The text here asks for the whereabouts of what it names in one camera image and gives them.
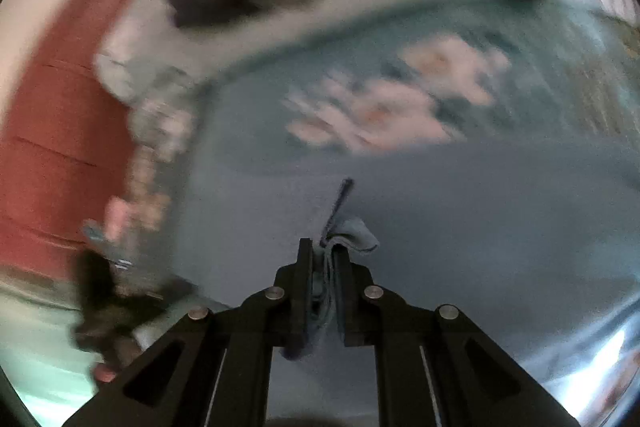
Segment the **person left hand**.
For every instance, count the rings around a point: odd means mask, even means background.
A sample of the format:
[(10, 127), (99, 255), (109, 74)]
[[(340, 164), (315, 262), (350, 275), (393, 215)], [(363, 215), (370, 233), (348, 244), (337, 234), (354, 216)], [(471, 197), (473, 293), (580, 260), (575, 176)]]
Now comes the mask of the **person left hand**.
[(101, 388), (110, 383), (131, 364), (143, 349), (139, 341), (131, 336), (118, 336), (101, 352), (101, 360), (93, 366), (92, 378)]

